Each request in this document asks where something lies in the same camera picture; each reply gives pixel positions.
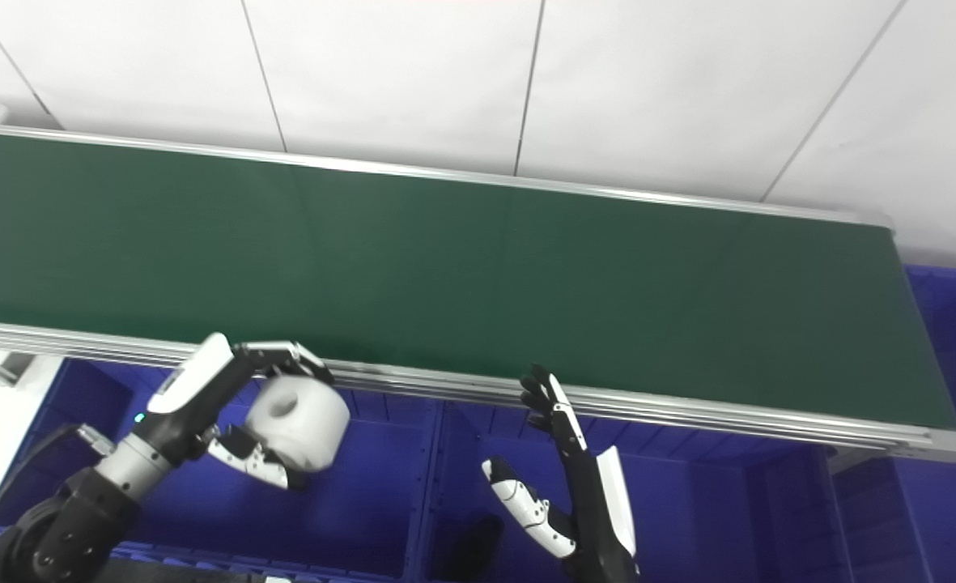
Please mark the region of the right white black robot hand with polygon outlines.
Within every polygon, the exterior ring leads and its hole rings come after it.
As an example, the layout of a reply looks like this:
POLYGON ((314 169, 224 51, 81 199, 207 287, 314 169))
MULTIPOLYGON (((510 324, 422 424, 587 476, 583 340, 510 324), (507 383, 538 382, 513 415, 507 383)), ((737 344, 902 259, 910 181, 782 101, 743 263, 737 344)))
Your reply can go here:
POLYGON ((530 365, 520 385, 520 399, 530 412, 527 422, 553 441, 571 510, 565 513, 537 494, 500 455, 482 462, 491 490, 572 581, 637 582, 635 521, 618 448, 589 449, 569 396, 550 370, 530 365))

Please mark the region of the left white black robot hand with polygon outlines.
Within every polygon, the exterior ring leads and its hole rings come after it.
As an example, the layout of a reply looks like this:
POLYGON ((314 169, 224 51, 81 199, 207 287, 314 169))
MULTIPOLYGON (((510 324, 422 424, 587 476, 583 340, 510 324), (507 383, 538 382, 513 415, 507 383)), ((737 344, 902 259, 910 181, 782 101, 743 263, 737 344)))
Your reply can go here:
POLYGON ((232 344, 211 334, 149 399, 126 437, 136 469, 120 486, 143 495, 210 454, 284 490, 333 465, 351 420, 334 376, 293 341, 232 344))

